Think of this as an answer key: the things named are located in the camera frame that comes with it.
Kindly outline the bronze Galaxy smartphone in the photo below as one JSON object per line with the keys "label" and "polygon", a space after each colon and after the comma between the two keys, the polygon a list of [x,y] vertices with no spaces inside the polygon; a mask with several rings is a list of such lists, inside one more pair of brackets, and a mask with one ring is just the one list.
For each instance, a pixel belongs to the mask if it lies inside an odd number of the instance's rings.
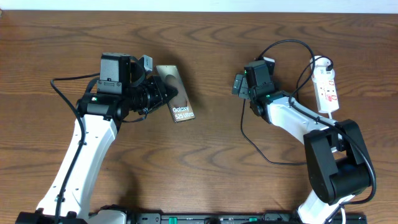
{"label": "bronze Galaxy smartphone", "polygon": [[195,119],[186,89],[176,65],[157,65],[157,72],[166,87],[170,87],[171,99],[168,101],[174,123]]}

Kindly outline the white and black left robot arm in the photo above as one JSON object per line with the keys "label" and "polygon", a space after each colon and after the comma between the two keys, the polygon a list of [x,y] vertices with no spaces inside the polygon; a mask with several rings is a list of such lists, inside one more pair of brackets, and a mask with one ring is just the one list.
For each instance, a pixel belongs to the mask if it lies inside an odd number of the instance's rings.
{"label": "white and black left robot arm", "polygon": [[16,224],[35,223],[133,223],[126,208],[108,205],[90,212],[90,200],[104,157],[130,112],[138,121],[168,103],[177,89],[152,75],[152,58],[143,55],[103,53],[100,71],[87,75],[83,96],[73,105],[72,140],[51,188],[34,212],[21,212]]}

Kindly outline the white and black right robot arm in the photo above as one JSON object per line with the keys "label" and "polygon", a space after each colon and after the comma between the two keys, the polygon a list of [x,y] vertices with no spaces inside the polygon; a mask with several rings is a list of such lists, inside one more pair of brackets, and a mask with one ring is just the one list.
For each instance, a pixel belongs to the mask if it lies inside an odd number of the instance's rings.
{"label": "white and black right robot arm", "polygon": [[275,62],[255,60],[236,75],[232,93],[249,100],[256,116],[280,127],[305,147],[308,178],[312,191],[297,210],[302,223],[330,223],[354,197],[368,187],[371,193],[360,203],[369,202],[376,192],[376,174],[363,135],[351,119],[338,122],[324,117],[339,108],[333,61],[325,56],[311,59],[318,111],[301,105],[293,94],[280,90],[273,79]]}

